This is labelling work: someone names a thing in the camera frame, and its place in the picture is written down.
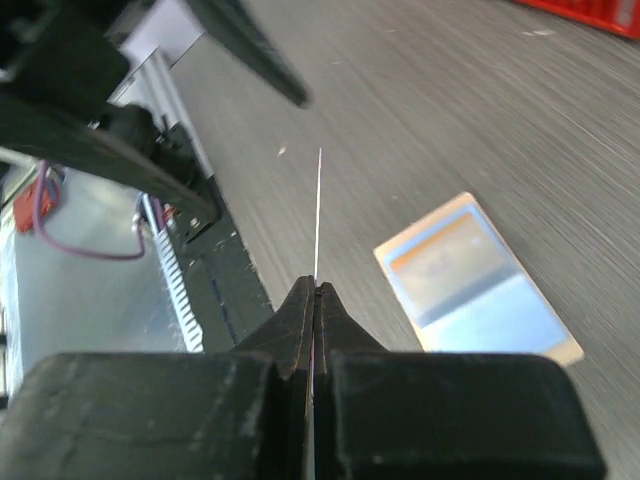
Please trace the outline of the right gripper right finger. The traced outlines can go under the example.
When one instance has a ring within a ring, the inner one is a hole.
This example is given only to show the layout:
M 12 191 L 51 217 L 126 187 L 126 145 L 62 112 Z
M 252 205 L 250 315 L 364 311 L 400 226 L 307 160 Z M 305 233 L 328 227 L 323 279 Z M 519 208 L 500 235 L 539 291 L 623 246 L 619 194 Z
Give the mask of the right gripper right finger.
M 314 303 L 314 461 L 316 479 L 336 476 L 333 400 L 329 357 L 333 351 L 370 352 L 385 348 L 345 309 L 329 282 L 315 291 Z

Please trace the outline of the red plastic shopping basket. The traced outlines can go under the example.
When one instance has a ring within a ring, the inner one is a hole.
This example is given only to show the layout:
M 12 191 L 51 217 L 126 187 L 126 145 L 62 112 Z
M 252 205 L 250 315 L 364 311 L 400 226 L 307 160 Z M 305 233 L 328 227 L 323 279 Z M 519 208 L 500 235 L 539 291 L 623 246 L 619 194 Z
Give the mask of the red plastic shopping basket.
M 639 40 L 639 0 L 518 0 L 518 3 Z

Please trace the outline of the beige leather card holder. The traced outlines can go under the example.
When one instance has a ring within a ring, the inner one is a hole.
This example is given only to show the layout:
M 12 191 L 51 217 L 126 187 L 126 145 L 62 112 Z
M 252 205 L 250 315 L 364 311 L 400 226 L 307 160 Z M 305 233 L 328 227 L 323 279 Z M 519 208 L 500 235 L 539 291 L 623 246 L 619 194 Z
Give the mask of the beige leather card holder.
M 374 256 L 426 352 L 534 354 L 563 366 L 584 357 L 469 192 L 377 246 Z

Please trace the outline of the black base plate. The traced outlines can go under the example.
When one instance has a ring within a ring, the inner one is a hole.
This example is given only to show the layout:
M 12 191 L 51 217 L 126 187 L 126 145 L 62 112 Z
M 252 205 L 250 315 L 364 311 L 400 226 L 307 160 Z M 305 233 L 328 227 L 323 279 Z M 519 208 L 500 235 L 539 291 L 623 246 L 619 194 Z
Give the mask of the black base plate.
M 233 349 L 256 331 L 273 307 L 218 186 L 211 181 L 219 219 L 193 227 L 177 217 L 184 279 L 207 353 Z

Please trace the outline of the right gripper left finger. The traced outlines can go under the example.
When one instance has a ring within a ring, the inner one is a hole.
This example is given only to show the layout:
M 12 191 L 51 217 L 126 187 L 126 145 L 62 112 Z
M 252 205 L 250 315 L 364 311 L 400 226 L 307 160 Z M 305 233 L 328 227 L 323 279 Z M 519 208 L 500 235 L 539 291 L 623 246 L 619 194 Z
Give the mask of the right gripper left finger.
M 274 364 L 262 414 L 259 479 L 306 475 L 314 308 L 315 280 L 302 276 L 274 314 L 233 348 L 266 355 Z

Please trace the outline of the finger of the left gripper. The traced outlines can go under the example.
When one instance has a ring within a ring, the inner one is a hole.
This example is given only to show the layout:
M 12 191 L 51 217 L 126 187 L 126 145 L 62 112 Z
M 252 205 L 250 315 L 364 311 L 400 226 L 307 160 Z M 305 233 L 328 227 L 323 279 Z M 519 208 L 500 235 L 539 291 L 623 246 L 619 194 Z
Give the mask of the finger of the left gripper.
M 308 89 L 241 1 L 189 0 L 204 31 L 297 107 L 308 105 Z

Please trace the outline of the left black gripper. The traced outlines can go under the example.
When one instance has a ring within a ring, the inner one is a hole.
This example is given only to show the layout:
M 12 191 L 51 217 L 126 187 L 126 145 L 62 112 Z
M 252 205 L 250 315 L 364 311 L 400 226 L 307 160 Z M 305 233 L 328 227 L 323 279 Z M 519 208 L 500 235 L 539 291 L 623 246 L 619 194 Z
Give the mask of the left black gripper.
M 134 187 L 215 222 L 216 202 L 89 128 L 130 63 L 107 38 L 121 1 L 1 3 L 1 146 Z

